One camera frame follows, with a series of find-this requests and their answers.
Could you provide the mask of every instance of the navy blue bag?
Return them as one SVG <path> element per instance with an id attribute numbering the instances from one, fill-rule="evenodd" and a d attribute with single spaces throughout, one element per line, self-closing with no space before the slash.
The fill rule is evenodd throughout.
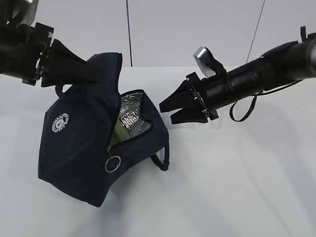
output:
<path id="1" fill-rule="evenodd" d="M 44 118 L 39 178 L 100 207 L 111 184 L 146 158 L 168 169 L 169 135 L 144 91 L 119 94 L 121 54 L 94 55 L 88 63 L 102 71 L 100 82 L 72 85 L 65 93 L 56 87 L 59 99 Z M 118 124 L 128 139 L 110 146 Z M 163 148 L 161 162 L 156 153 Z"/>

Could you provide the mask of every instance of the silver foil lining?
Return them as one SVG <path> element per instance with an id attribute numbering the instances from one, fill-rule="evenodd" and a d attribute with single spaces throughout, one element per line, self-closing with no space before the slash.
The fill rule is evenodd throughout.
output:
<path id="1" fill-rule="evenodd" d="M 149 122 L 143 121 L 140 114 L 142 92 L 136 92 L 122 97 L 119 120 L 132 137 L 136 137 L 151 128 Z"/>

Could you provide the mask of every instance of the bag strap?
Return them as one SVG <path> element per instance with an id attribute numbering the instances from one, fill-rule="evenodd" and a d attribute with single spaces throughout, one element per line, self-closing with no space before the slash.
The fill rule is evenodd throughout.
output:
<path id="1" fill-rule="evenodd" d="M 164 147 L 164 160 L 163 160 L 163 163 L 161 162 L 161 160 L 158 158 L 158 156 L 156 154 L 151 156 L 151 159 L 152 159 L 153 163 L 156 166 L 158 166 L 162 171 L 167 171 L 169 169 L 169 165 L 170 165 L 169 158 L 170 158 L 169 142 Z"/>

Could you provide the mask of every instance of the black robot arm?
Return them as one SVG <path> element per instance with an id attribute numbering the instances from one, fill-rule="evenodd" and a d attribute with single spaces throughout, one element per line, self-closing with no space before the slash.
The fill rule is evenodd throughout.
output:
<path id="1" fill-rule="evenodd" d="M 0 0 L 0 74 L 41 86 L 97 82 L 100 70 L 77 57 L 52 27 L 34 21 L 38 0 Z"/>
<path id="2" fill-rule="evenodd" d="M 315 78 L 316 34 L 307 37 L 306 27 L 302 27 L 301 37 L 301 43 L 285 43 L 230 72 L 226 72 L 207 48 L 200 48 L 195 58 L 207 78 L 200 80 L 196 73 L 188 75 L 180 87 L 160 104 L 161 112 L 180 109 L 171 116 L 173 124 L 206 123 L 208 118 L 218 118 L 217 109 L 240 99 L 268 94 L 277 87 L 285 88 Z"/>

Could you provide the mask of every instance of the white table surface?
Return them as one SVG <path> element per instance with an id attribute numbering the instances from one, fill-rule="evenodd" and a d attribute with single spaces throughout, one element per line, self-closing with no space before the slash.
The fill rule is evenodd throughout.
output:
<path id="1" fill-rule="evenodd" d="M 197 70 L 123 68 L 120 92 L 142 88 L 158 106 Z M 0 76 L 0 237 L 314 237 L 315 90 L 309 80 L 261 97 L 244 123 L 229 108 L 209 124 L 171 125 L 163 114 L 170 170 L 142 162 L 96 208 L 37 178 L 54 89 Z"/>

